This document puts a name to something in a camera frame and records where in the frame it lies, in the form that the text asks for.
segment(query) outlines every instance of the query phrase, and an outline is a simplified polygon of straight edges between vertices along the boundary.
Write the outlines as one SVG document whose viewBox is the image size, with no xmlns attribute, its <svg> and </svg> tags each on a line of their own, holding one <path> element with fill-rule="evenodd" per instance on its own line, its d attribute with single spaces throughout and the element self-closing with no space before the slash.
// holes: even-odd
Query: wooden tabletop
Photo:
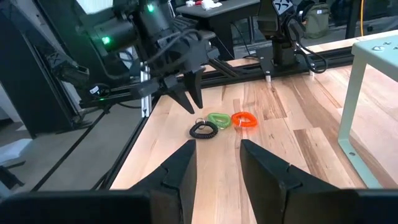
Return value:
<svg viewBox="0 0 398 224">
<path fill-rule="evenodd" d="M 342 40 L 311 47 L 321 51 L 354 42 L 397 35 L 398 31 Z M 229 63 L 243 65 L 254 60 Z M 203 109 L 189 114 L 168 96 L 154 108 L 147 124 L 113 182 L 127 189 L 151 173 L 188 139 L 197 118 L 211 112 L 232 115 L 248 111 L 259 120 L 253 129 L 229 127 L 209 140 L 197 140 L 197 191 L 193 223 L 255 223 L 239 160 L 241 139 L 250 139 L 289 163 L 337 187 L 364 187 L 337 143 L 337 133 L 351 67 L 308 74 L 218 86 L 202 90 Z M 352 138 L 384 187 L 398 181 L 398 84 L 367 68 Z"/>
</svg>

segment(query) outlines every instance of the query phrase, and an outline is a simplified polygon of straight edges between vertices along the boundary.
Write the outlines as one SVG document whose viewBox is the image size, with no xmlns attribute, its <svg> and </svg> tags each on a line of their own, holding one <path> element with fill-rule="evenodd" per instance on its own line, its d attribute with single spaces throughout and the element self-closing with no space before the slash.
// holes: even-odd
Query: coiled keychain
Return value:
<svg viewBox="0 0 398 224">
<path fill-rule="evenodd" d="M 246 118 L 249 121 L 242 121 L 242 118 Z M 252 128 L 257 126 L 256 117 L 249 112 L 238 112 L 232 115 L 232 122 L 238 126 L 243 128 Z"/>
<path fill-rule="evenodd" d="M 228 128 L 231 125 L 231 118 L 228 114 L 210 113 L 207 119 L 219 128 Z"/>
<path fill-rule="evenodd" d="M 196 133 L 196 130 L 199 129 L 199 127 L 202 126 L 208 126 L 210 127 L 213 131 L 208 133 L 208 134 L 199 134 Z M 214 123 L 210 122 L 210 121 L 199 121 L 196 122 L 191 130 L 189 130 L 189 135 L 191 135 L 192 137 L 196 138 L 196 139 L 211 139 L 213 137 L 215 137 L 218 133 L 218 128 L 217 125 L 215 125 Z"/>
</svg>

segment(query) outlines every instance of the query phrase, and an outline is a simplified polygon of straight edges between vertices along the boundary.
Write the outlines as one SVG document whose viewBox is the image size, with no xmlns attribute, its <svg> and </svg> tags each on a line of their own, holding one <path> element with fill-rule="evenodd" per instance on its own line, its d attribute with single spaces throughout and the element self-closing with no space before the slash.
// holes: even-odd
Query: gray floor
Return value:
<svg viewBox="0 0 398 224">
<path fill-rule="evenodd" d="M 128 102 L 138 105 L 139 102 Z M 94 121 L 101 111 L 87 115 Z M 141 111 L 115 105 L 87 137 L 69 155 L 63 164 L 40 188 L 42 190 L 90 189 L 110 169 L 124 145 L 141 120 Z M 62 134 L 42 135 L 34 139 L 21 158 L 10 161 L 13 164 L 26 161 L 25 165 L 10 169 L 25 186 L 16 187 L 15 192 L 30 191 L 54 164 L 69 150 L 85 129 Z"/>
</svg>

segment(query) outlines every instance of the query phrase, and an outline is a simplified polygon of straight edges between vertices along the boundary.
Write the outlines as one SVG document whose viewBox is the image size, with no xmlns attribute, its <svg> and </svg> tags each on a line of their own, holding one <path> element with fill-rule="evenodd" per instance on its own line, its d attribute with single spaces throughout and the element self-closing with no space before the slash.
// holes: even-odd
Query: white table leg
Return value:
<svg viewBox="0 0 398 224">
<path fill-rule="evenodd" d="M 381 188 L 379 181 L 369 170 L 365 162 L 355 151 L 349 141 L 349 132 L 353 125 L 356 105 L 358 103 L 359 92 L 366 69 L 366 61 L 360 57 L 355 57 L 351 76 L 349 78 L 346 101 L 344 103 L 343 115 L 341 117 L 340 130 L 338 133 L 338 143 L 346 154 L 353 167 L 369 188 Z"/>
</svg>

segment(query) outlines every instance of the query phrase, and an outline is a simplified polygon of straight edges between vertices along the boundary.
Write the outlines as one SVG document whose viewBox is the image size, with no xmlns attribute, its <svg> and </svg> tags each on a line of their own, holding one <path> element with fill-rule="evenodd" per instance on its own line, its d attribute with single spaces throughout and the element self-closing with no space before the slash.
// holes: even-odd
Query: keyring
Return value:
<svg viewBox="0 0 398 224">
<path fill-rule="evenodd" d="M 201 123 L 205 123 L 206 121 L 203 119 L 203 118 L 198 118 L 196 121 L 195 121 L 195 124 L 197 124 L 197 123 L 199 123 L 199 122 L 201 122 Z M 202 129 L 204 129 L 205 128 L 205 126 L 203 125 L 203 126 L 199 126 L 199 130 L 202 130 Z"/>
</svg>

